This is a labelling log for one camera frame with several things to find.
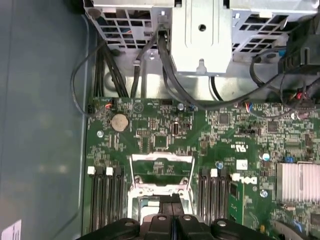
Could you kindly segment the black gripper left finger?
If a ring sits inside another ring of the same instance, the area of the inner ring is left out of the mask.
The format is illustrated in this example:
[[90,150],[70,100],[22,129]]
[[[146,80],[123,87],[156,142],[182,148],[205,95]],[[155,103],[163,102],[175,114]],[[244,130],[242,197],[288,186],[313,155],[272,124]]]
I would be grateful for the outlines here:
[[82,240],[170,240],[173,227],[173,196],[162,195],[159,213],[149,215],[140,224],[132,218],[122,218],[98,230],[83,235]]

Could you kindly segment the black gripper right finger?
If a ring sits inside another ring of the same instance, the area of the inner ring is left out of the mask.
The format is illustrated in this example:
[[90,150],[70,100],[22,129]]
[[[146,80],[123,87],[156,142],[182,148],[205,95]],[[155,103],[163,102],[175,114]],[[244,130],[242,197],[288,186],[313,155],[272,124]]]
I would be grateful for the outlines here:
[[232,220],[219,218],[210,225],[185,214],[178,194],[172,195],[172,213],[182,240],[269,240],[270,237]]

